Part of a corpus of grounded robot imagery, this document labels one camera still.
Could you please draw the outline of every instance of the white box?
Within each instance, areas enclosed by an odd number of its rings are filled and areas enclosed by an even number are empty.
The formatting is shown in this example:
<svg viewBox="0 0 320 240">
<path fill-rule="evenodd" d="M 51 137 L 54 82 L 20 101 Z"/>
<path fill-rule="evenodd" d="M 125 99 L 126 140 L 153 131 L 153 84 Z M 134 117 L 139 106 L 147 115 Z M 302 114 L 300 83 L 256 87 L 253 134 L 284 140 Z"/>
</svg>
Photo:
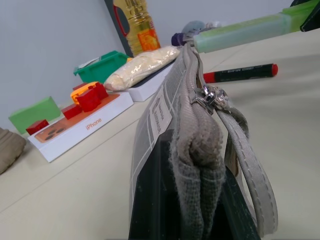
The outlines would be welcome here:
<svg viewBox="0 0 320 240">
<path fill-rule="evenodd" d="M 147 76 L 141 82 L 125 91 L 130 93 L 134 102 L 144 102 L 158 90 L 173 64 L 173 62 L 169 63 L 167 66 Z"/>
<path fill-rule="evenodd" d="M 110 97 L 115 99 L 108 103 Z M 133 104 L 127 92 L 110 94 L 92 112 L 82 112 L 69 120 L 60 118 L 28 139 L 50 163 Z"/>
</svg>

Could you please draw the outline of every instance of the green sponge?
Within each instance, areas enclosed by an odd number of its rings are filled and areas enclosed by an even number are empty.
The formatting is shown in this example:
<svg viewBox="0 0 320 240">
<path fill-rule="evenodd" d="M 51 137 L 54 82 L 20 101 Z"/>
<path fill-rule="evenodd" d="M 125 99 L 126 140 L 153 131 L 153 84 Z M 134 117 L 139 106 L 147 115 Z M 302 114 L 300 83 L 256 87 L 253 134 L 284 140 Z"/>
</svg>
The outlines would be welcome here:
<svg viewBox="0 0 320 240">
<path fill-rule="evenodd" d="M 9 120 L 19 131 L 26 133 L 26 129 L 34 122 L 47 120 L 48 122 L 60 116 L 61 111 L 51 96 L 29 106 L 15 111 L 9 116 Z"/>
</svg>

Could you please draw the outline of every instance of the tabletop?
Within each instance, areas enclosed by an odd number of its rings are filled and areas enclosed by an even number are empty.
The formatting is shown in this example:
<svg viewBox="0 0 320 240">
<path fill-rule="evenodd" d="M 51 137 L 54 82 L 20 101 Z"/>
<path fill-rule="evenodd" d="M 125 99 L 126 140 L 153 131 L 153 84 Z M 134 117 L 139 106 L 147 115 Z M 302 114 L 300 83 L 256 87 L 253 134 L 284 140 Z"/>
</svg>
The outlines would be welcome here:
<svg viewBox="0 0 320 240">
<path fill-rule="evenodd" d="M 246 116 L 253 150 L 273 187 L 279 226 L 264 239 L 320 239 L 320 30 L 201 59 L 204 72 L 278 64 L 274 78 L 219 86 Z M 134 136 L 149 101 L 136 102 L 52 163 L 28 143 L 0 175 L 1 239 L 128 239 Z"/>
</svg>

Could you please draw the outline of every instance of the white wall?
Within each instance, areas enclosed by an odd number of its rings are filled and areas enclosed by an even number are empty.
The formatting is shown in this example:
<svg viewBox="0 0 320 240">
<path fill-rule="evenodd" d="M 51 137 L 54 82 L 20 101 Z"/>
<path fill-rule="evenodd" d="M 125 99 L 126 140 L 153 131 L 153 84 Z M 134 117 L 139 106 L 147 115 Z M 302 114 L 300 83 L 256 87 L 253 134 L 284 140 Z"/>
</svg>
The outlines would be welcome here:
<svg viewBox="0 0 320 240">
<path fill-rule="evenodd" d="M 241 22 L 281 11 L 292 0 L 147 0 L 162 45 L 191 20 Z M 123 47 L 103 0 L 0 1 L 0 127 L 47 96 L 69 100 L 74 67 Z"/>
</svg>

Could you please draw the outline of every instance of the red toy block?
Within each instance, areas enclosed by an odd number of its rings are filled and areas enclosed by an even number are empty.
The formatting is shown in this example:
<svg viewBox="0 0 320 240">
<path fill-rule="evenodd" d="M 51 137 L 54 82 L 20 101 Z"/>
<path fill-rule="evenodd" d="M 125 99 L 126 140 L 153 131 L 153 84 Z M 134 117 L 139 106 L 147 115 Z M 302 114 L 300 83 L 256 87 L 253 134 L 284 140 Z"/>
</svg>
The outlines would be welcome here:
<svg viewBox="0 0 320 240">
<path fill-rule="evenodd" d="M 26 131 L 28 132 L 28 134 L 30 134 L 30 136 L 38 131 L 40 131 L 41 129 L 43 129 L 44 127 L 48 126 L 49 123 L 47 120 L 43 119 L 43 120 L 39 120 L 34 122 L 31 126 L 29 126 Z"/>
<path fill-rule="evenodd" d="M 65 107 L 61 110 L 66 119 L 72 119 L 74 116 L 77 116 L 82 112 L 82 109 L 79 105 L 71 104 L 70 106 Z"/>
<path fill-rule="evenodd" d="M 100 99 L 94 89 L 88 89 L 76 98 L 84 112 L 94 110 L 100 103 Z"/>
<path fill-rule="evenodd" d="M 88 89 L 93 89 L 100 100 L 109 96 L 105 87 L 100 82 L 97 82 L 95 86 L 89 86 Z"/>
<path fill-rule="evenodd" d="M 84 83 L 81 83 L 80 85 L 78 85 L 78 86 L 75 86 L 74 88 L 72 88 L 73 89 L 73 91 L 74 90 L 77 90 L 77 89 L 79 89 L 79 88 L 81 88 L 81 87 L 83 87 L 83 86 L 85 86 L 85 85 L 87 85 L 88 83 L 86 83 L 86 82 L 84 82 Z"/>
</svg>

